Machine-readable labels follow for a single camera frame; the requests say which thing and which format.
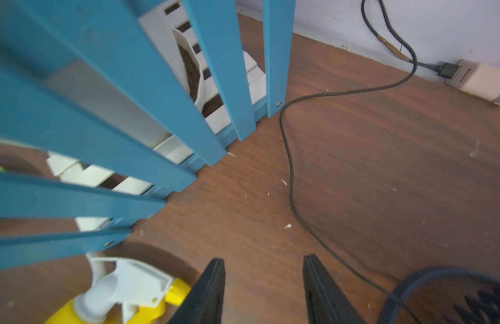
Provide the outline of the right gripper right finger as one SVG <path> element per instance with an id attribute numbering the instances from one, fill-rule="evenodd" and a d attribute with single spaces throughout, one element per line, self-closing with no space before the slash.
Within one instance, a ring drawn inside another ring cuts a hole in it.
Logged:
<path id="1" fill-rule="evenodd" d="M 315 254 L 304 256 L 303 283 L 310 324 L 366 323 Z"/>

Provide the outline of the pink USB plug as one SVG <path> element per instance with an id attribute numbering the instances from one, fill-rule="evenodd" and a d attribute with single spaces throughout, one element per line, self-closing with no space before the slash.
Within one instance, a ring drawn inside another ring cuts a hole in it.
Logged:
<path id="1" fill-rule="evenodd" d="M 500 104 L 500 68 L 462 59 L 459 70 L 445 84 L 464 93 Z"/>

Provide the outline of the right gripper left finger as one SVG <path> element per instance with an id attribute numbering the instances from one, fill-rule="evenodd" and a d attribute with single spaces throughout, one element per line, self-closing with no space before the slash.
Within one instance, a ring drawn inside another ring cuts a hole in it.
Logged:
<path id="1" fill-rule="evenodd" d="M 168 323 L 221 323 L 225 282 L 224 260 L 212 259 Z"/>

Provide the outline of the dark blue desk fan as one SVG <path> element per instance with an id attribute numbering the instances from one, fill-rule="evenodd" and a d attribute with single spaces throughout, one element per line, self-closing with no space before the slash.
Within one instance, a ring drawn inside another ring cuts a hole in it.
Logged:
<path id="1" fill-rule="evenodd" d="M 500 279 L 459 267 L 429 267 L 392 291 L 404 302 L 425 292 L 423 307 L 439 323 L 500 323 Z"/>

